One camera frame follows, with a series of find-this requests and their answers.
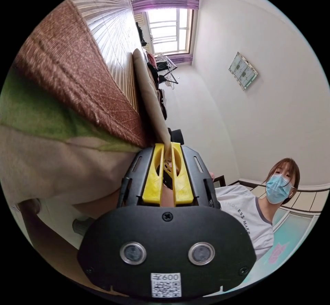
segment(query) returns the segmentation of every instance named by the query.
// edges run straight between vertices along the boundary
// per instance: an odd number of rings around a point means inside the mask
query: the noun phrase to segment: screw
[[[91,268],[88,268],[88,269],[86,270],[86,273],[87,273],[87,274],[92,274],[93,271],[94,271],[94,269],[93,269],[93,267],[91,267]]]
[[[173,219],[173,215],[171,212],[165,212],[163,213],[162,218],[164,221],[169,222]]]
[[[249,269],[244,266],[240,269],[240,272],[238,273],[239,275],[243,276],[243,275],[246,275],[248,273]]]

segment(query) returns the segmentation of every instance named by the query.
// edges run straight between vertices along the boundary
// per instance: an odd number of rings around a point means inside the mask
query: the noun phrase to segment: black bag
[[[138,22],[136,22],[135,24],[136,24],[136,27],[137,27],[138,32],[139,32],[139,37],[140,37],[141,45],[142,45],[142,47],[144,47],[147,43],[146,43],[146,42],[144,41],[144,39],[143,39],[143,32],[142,32],[142,29],[140,28]]]

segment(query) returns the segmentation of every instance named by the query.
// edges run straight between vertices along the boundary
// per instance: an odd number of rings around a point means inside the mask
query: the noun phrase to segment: blue surgical mask
[[[281,174],[274,174],[266,182],[266,195],[268,202],[278,204],[289,197],[292,184]]]

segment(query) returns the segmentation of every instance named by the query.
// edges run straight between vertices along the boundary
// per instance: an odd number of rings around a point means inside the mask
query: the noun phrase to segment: beige cloth
[[[165,144],[165,158],[169,159],[171,154],[171,136],[159,105],[154,82],[150,78],[145,58],[139,49],[133,52],[133,63],[145,108],[151,119],[158,141]]]
[[[10,205],[48,197],[79,204],[110,195],[121,186],[135,155],[101,152],[0,126],[0,182]]]

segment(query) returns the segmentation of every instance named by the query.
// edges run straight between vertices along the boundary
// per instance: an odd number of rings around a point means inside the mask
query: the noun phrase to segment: woman
[[[257,198],[242,185],[216,188],[221,209],[239,220],[250,235],[257,260],[273,246],[274,215],[297,192],[299,181],[297,163],[291,158],[284,158],[268,173],[266,196],[263,198]]]

